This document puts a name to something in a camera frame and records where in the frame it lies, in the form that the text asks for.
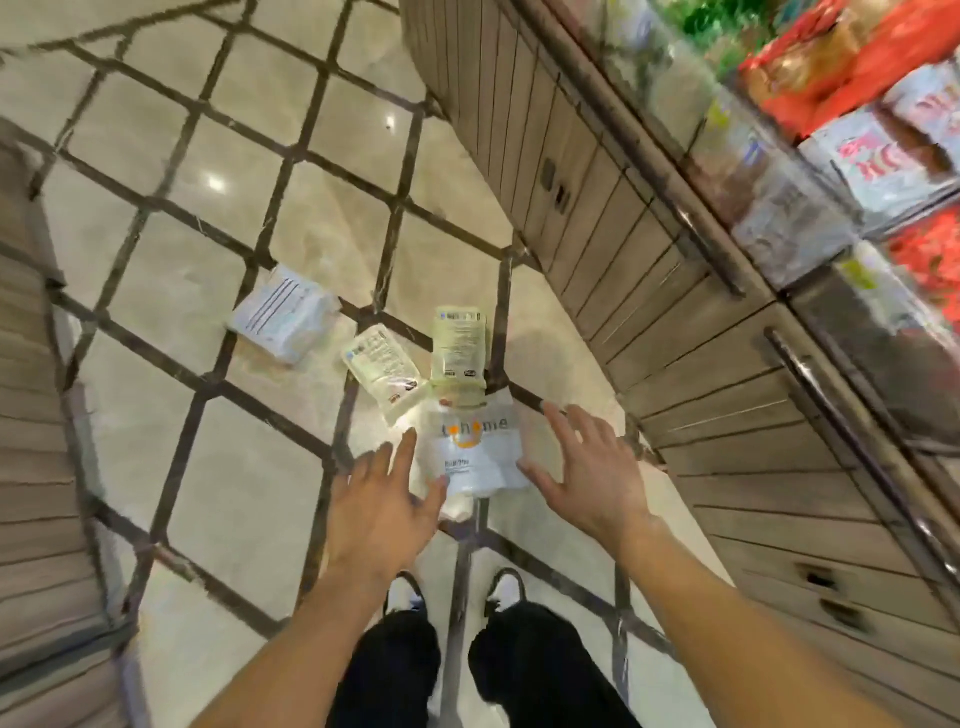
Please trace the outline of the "person's right hand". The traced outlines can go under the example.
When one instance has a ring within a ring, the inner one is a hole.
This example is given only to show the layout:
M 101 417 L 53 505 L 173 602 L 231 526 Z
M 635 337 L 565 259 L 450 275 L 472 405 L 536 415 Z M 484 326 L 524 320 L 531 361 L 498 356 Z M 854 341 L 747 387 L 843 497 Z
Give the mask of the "person's right hand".
M 603 418 L 595 417 L 606 423 L 606 462 L 583 464 L 577 460 L 577 407 L 573 404 L 562 410 L 549 401 L 542 405 L 561 455 L 561 479 L 555 480 L 564 482 L 570 493 L 568 515 L 558 516 L 593 539 L 615 562 L 624 563 L 624 552 L 635 532 L 651 518 L 645 488 L 623 487 L 622 445 L 626 443 Z

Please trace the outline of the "person's left hand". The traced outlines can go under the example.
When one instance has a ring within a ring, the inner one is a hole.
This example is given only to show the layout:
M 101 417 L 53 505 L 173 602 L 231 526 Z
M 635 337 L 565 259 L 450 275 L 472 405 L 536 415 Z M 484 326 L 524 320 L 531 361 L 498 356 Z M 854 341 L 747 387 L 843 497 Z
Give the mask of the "person's left hand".
M 326 576 L 388 586 L 432 540 L 437 531 L 418 528 L 422 499 L 410 490 L 417 444 L 418 431 L 409 428 L 393 447 L 391 479 L 385 487 L 369 485 L 375 451 L 359 457 L 350 474 L 335 477 L 324 548 Z

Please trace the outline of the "person's right forearm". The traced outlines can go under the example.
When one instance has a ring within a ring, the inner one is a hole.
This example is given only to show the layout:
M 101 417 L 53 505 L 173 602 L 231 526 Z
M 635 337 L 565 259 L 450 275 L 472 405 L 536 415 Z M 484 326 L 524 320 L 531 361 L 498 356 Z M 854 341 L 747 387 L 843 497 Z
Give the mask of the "person's right forearm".
M 615 512 L 604 547 L 663 626 L 717 728 L 906 728 L 649 513 Z

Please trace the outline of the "person's left forearm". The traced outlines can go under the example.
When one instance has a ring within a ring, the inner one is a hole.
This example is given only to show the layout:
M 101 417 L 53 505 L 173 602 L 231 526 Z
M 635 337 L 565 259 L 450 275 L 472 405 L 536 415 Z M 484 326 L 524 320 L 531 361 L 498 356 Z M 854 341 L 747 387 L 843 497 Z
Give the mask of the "person's left forearm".
M 397 575 L 331 565 L 190 728 L 324 728 L 354 650 Z

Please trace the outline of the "white plastic bag orange print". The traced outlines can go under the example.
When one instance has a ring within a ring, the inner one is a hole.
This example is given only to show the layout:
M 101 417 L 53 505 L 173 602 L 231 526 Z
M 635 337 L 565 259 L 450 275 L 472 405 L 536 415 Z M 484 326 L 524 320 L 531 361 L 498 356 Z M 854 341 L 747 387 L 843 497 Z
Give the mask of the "white plastic bag orange print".
M 421 467 L 431 478 L 445 476 L 450 496 L 486 499 L 529 484 L 518 466 L 521 417 L 509 389 L 471 408 L 428 401 L 416 429 Z

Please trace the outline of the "person's left white shoe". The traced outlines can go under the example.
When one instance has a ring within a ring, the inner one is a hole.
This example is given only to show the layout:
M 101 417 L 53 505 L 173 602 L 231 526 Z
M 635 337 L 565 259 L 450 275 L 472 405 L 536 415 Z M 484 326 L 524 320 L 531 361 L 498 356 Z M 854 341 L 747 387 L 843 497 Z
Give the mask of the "person's left white shoe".
M 384 618 L 398 613 L 413 613 L 427 617 L 426 598 L 411 571 L 404 569 L 392 579 L 382 613 Z

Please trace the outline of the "person's white shoe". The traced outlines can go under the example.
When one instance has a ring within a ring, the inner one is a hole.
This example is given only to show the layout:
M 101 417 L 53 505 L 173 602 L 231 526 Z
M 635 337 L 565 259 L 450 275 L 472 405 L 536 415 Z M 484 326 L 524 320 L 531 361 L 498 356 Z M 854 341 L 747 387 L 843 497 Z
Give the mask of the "person's white shoe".
M 427 617 L 426 598 L 411 571 L 404 569 L 392 579 L 382 613 L 384 618 L 398 613 L 413 613 Z
M 512 566 L 499 569 L 493 577 L 484 604 L 484 617 L 492 618 L 527 601 L 524 581 Z

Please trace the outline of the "small pale green packet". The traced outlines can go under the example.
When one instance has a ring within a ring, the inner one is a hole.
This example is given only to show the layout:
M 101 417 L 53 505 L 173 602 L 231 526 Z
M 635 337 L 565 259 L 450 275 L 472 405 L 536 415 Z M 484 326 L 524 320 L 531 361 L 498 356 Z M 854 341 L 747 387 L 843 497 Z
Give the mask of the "small pale green packet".
M 359 333 L 341 351 L 342 361 L 378 406 L 388 427 L 427 395 L 427 381 L 399 339 L 382 323 Z

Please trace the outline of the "wooden slatted counter with drawers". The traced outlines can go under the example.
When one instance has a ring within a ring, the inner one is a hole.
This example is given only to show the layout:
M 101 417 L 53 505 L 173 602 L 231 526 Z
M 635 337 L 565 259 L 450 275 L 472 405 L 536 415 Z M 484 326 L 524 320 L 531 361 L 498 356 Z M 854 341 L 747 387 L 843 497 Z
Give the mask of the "wooden slatted counter with drawers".
M 514 0 L 399 0 L 429 91 L 734 584 L 911 728 L 960 728 L 960 598 L 764 330 L 829 364 L 754 270 L 729 297 Z

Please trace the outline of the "white lined packet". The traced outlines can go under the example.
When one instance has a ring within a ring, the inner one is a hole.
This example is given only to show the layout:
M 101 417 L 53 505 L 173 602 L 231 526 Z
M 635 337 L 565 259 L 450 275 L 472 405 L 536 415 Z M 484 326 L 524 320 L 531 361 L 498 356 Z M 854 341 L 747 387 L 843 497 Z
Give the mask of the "white lined packet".
M 319 344 L 341 309 L 340 297 L 277 263 L 237 304 L 225 327 L 293 367 Z

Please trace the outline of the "glass display case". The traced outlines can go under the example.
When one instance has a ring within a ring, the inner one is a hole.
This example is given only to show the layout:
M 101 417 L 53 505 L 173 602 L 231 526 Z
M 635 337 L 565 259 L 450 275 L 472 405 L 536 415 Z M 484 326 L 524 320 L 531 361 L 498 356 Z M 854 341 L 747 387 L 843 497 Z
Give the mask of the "glass display case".
M 890 256 L 886 233 L 926 223 L 948 189 L 894 226 L 868 228 L 827 178 L 779 140 L 739 91 L 714 79 L 649 0 L 627 0 L 626 45 L 608 0 L 513 0 L 614 149 L 663 199 L 694 261 L 728 297 L 747 292 L 747 274 L 791 310 L 828 364 L 808 364 L 864 445 L 880 461 L 890 443 L 914 472 L 888 475 L 910 504 L 938 525 L 960 556 L 960 333 Z M 714 100 L 726 129 L 705 127 Z M 856 257 L 877 288 L 847 285 L 834 267 Z

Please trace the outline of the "wooden slatted cabinet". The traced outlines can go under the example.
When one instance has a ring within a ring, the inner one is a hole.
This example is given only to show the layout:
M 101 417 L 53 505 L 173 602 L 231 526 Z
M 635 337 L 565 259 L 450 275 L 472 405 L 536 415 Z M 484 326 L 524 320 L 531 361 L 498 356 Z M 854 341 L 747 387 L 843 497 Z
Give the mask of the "wooden slatted cabinet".
M 0 728 L 134 728 L 82 491 L 32 168 L 0 118 Z

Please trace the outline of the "white packets with red print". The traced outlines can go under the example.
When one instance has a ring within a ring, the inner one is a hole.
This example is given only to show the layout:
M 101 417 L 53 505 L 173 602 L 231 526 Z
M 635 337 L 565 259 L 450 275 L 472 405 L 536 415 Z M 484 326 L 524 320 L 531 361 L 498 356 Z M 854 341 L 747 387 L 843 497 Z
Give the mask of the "white packets with red print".
M 918 67 L 798 151 L 868 217 L 938 197 L 960 175 L 960 68 L 953 60 Z

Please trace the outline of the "green snack packets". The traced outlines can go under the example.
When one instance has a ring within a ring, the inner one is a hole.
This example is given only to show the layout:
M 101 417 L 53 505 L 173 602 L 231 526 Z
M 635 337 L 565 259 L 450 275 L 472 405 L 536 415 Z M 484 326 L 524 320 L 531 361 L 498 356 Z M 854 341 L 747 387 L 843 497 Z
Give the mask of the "green snack packets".
M 769 38 L 765 0 L 663 0 L 661 13 L 719 75 Z

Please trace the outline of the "pile of red snack packets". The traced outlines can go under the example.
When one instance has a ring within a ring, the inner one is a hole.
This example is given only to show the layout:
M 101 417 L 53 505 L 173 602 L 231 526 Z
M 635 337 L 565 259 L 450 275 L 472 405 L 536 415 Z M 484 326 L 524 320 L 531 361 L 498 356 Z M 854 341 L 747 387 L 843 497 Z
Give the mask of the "pile of red snack packets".
M 750 100 L 799 142 L 960 46 L 960 0 L 818 0 L 738 66 Z

